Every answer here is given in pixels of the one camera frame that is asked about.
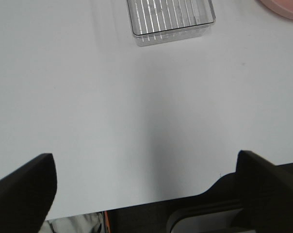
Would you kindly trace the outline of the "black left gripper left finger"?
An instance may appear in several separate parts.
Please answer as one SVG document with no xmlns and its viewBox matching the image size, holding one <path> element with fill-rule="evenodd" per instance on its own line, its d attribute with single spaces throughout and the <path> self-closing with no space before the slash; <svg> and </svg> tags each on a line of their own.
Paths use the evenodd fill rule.
<svg viewBox="0 0 293 233">
<path fill-rule="evenodd" d="M 0 233 L 39 232 L 57 192 L 53 155 L 43 153 L 0 180 Z"/>
</svg>

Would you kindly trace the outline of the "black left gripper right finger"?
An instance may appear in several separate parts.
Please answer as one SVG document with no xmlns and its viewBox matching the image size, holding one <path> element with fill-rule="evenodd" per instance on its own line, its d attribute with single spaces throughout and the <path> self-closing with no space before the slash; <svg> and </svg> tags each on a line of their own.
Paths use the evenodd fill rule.
<svg viewBox="0 0 293 233">
<path fill-rule="evenodd" d="M 247 219 L 258 233 L 293 233 L 293 163 L 274 165 L 238 153 L 235 181 Z"/>
</svg>

